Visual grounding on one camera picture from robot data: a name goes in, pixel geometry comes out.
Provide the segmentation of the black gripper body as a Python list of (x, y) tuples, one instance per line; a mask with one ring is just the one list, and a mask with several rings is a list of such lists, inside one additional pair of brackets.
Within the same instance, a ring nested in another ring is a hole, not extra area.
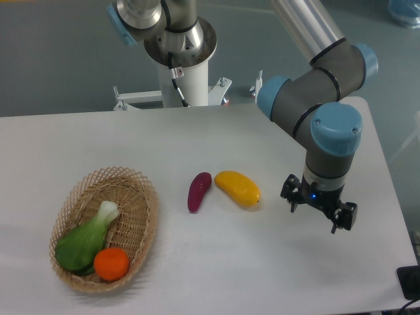
[(307, 204), (331, 220), (337, 220), (341, 214), (341, 192), (345, 185), (345, 176), (324, 178), (312, 171), (304, 171), (298, 188), (298, 204)]

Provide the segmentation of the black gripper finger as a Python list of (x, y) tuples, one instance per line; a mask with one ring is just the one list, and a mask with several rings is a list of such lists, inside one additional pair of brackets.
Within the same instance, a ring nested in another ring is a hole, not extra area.
[(341, 203), (331, 217), (333, 223), (331, 233), (334, 234), (337, 229), (351, 230), (356, 220), (357, 211), (356, 203)]
[(295, 175), (290, 174), (287, 177), (280, 192), (280, 197), (287, 200), (292, 213), (301, 204), (301, 182)]

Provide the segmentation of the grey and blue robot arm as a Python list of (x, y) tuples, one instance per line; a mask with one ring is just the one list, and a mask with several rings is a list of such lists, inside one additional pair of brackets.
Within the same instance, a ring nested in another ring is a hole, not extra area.
[[(277, 76), (255, 87), (260, 111), (306, 150), (302, 177), (288, 176), (281, 197), (292, 209), (307, 204), (320, 210), (334, 230), (350, 230), (358, 207), (342, 202), (341, 193), (362, 117), (342, 99), (377, 73), (377, 57), (366, 45), (350, 44), (319, 1), (271, 6), (311, 67), (297, 79)], [(123, 42), (143, 42), (157, 64), (165, 107), (221, 103), (208, 85), (217, 37), (195, 1), (115, 1), (107, 12)]]

